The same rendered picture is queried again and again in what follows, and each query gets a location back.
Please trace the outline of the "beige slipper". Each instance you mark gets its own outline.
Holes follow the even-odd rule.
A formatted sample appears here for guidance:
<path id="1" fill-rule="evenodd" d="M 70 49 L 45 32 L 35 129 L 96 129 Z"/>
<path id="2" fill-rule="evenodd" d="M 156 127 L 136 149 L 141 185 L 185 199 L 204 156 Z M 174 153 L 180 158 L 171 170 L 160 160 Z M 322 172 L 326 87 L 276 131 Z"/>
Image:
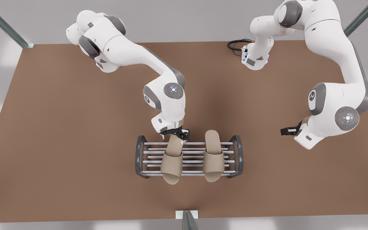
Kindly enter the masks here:
<path id="1" fill-rule="evenodd" d="M 203 174 L 208 182 L 217 181 L 225 171 L 224 153 L 219 133 L 208 130 L 205 134 L 206 149 L 203 154 Z"/>
<path id="2" fill-rule="evenodd" d="M 175 185 L 182 174 L 182 146 L 182 140 L 172 135 L 163 154 L 160 171 L 164 180 L 171 185 Z"/>

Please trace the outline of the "grey metal shoe rack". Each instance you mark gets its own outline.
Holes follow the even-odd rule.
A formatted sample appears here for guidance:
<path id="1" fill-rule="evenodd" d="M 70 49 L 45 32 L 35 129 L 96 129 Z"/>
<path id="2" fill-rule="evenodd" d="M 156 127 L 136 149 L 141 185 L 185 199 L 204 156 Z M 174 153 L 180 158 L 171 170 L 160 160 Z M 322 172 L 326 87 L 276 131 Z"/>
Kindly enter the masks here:
<path id="1" fill-rule="evenodd" d="M 167 142 L 149 142 L 144 135 L 137 139 L 135 150 L 135 172 L 142 178 L 162 176 L 161 164 Z M 221 142 L 224 155 L 224 172 L 222 176 L 233 178 L 244 170 L 243 148 L 241 138 L 234 135 L 227 142 Z M 183 145 L 182 176 L 203 176 L 204 142 L 186 142 Z"/>

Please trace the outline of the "silver frame post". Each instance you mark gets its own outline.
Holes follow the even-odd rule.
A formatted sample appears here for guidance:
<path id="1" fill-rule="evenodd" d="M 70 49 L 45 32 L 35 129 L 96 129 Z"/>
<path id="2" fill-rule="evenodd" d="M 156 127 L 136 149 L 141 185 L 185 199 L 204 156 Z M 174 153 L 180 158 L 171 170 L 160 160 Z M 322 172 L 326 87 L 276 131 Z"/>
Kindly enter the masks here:
<path id="1" fill-rule="evenodd" d="M 182 219 L 182 230 L 199 230 L 198 211 L 175 211 L 175 218 Z"/>
<path id="2" fill-rule="evenodd" d="M 1 16 L 0 16 L 0 28 L 12 38 L 22 49 L 32 49 L 35 45 L 28 43 L 22 38 Z"/>
<path id="3" fill-rule="evenodd" d="M 344 29 L 347 37 L 351 35 L 368 18 L 368 5 L 357 15 L 357 17 Z"/>

